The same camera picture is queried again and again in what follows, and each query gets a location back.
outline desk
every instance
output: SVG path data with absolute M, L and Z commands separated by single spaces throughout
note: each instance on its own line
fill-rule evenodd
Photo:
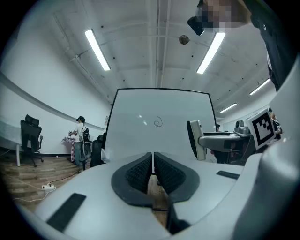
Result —
M 20 166 L 20 146 L 22 145 L 21 128 L 14 127 L 0 120 L 0 137 L 16 144 L 17 165 Z
M 79 193 L 86 199 L 63 232 L 69 237 L 91 240 L 230 239 L 250 196 L 261 155 L 252 155 L 242 167 L 196 159 L 187 161 L 176 155 L 162 154 L 193 168 L 200 177 L 194 195 L 188 201 L 174 204 L 178 219 L 192 225 L 184 231 L 171 236 L 150 208 L 128 205 L 112 189 L 113 173 L 144 153 L 90 168 L 74 177 L 38 205 L 35 216 L 42 219 L 38 224 L 44 224 L 73 193 Z M 216 175 L 220 170 L 238 173 L 240 177 L 235 180 Z
M 224 199 L 193 226 L 173 236 L 173 240 L 230 240 L 240 213 L 245 207 L 255 183 L 262 154 L 251 155 L 240 177 Z
M 216 164 L 205 161 L 186 160 L 177 155 L 161 152 L 166 157 L 196 171 L 200 184 L 193 196 L 184 202 L 177 202 L 174 208 L 178 219 L 193 225 L 212 211 L 228 194 L 236 183 L 231 179 L 217 175 L 219 171 L 241 174 L 244 167 L 238 165 Z
M 83 171 L 50 193 L 35 214 L 46 221 L 73 193 L 86 199 L 66 227 L 64 234 L 89 240 L 154 240 L 171 234 L 157 221 L 151 208 L 131 206 L 120 199 L 111 186 L 114 172 L 143 154 L 112 161 Z

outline office chair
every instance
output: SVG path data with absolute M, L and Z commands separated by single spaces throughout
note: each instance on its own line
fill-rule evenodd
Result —
M 103 135 L 99 135 L 97 140 L 93 141 L 93 146 L 92 146 L 93 151 L 92 151 L 92 159 L 90 161 L 90 167 L 95 167 L 105 163 L 101 160 L 102 142 L 103 142 Z
M 37 167 L 37 165 L 33 158 L 39 158 L 42 162 L 44 161 L 41 157 L 35 155 L 36 152 L 39 153 L 43 140 L 43 136 L 40 136 L 41 141 L 38 141 L 38 137 L 42 131 L 42 128 L 38 125 L 39 120 L 29 115 L 26 115 L 25 120 L 21 120 L 22 148 L 24 153 L 32 160 L 34 167 Z M 27 147 L 28 141 L 31 143 L 31 148 Z

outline person's arm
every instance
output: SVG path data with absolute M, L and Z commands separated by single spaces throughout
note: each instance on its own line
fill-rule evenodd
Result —
M 74 130 L 74 131 L 71 133 L 71 135 L 72 135 L 72 134 L 76 135 L 76 134 L 78 133 L 78 128 L 79 128 L 79 124 L 77 124 L 77 130 L 76 130 L 76 131 Z

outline white panel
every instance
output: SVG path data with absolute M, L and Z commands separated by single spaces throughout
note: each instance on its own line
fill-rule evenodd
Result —
M 204 132 L 212 131 L 215 120 L 208 94 L 160 89 L 119 90 L 105 150 L 111 160 L 148 151 L 196 159 L 188 138 L 189 120 L 200 120 Z

